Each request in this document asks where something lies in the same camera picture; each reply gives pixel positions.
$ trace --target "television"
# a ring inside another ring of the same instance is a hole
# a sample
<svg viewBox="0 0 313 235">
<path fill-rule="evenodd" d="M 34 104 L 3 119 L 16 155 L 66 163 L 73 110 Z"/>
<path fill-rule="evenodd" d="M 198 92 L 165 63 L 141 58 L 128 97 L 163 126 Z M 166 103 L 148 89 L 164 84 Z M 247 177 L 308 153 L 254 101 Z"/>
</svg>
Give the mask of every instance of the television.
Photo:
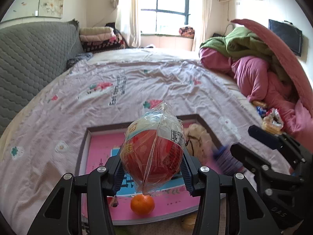
<svg viewBox="0 0 313 235">
<path fill-rule="evenodd" d="M 301 56 L 303 42 L 301 30 L 288 21 L 278 22 L 272 19 L 269 19 L 268 28 L 280 37 L 293 53 L 297 56 Z"/>
</svg>

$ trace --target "pink blanket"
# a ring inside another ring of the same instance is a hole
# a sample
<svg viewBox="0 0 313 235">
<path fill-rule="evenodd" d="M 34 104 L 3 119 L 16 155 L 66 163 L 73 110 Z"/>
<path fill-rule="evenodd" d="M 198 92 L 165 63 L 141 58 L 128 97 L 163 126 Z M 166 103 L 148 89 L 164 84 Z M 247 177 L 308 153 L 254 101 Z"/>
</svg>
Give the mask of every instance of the pink blanket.
<svg viewBox="0 0 313 235">
<path fill-rule="evenodd" d="M 199 52 L 201 63 L 208 69 L 232 76 L 250 102 L 263 100 L 270 108 L 279 109 L 285 122 L 284 130 L 313 152 L 313 93 L 297 58 L 279 37 L 264 26 L 251 20 L 233 22 L 244 24 L 268 44 L 293 81 L 299 99 L 292 99 L 292 86 L 284 85 L 275 73 L 268 71 L 269 64 L 261 58 L 247 56 L 233 62 L 214 49 L 203 48 Z"/>
</svg>

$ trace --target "product label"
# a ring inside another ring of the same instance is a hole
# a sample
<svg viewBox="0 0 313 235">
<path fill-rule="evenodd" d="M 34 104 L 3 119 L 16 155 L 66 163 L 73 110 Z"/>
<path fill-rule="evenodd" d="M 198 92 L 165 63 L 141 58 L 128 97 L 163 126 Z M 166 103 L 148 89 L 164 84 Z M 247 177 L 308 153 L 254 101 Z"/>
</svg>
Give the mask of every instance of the product label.
<svg viewBox="0 0 313 235">
<path fill-rule="evenodd" d="M 123 147 L 124 156 L 128 155 L 131 152 L 133 152 L 133 143 L 132 142 L 125 144 Z"/>
<path fill-rule="evenodd" d="M 182 133 L 172 130 L 171 141 L 180 145 L 181 148 L 184 149 L 184 137 Z"/>
</svg>

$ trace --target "orange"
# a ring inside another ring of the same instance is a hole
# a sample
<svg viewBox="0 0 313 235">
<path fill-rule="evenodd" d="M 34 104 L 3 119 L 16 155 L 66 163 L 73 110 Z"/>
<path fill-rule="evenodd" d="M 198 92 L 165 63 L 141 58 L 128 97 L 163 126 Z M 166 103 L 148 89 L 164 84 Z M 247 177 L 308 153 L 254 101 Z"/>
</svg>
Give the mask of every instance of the orange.
<svg viewBox="0 0 313 235">
<path fill-rule="evenodd" d="M 150 195 L 135 195 L 130 202 L 130 208 L 139 216 L 149 215 L 154 210 L 154 200 Z"/>
</svg>

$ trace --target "quilted headboard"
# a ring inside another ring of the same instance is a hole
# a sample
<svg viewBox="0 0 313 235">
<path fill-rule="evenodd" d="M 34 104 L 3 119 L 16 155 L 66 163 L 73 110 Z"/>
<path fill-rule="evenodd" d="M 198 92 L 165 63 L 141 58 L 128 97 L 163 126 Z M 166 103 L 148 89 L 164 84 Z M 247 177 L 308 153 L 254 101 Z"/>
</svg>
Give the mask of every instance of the quilted headboard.
<svg viewBox="0 0 313 235">
<path fill-rule="evenodd" d="M 15 115 L 83 53 L 79 24 L 33 22 L 0 29 L 0 136 Z"/>
</svg>

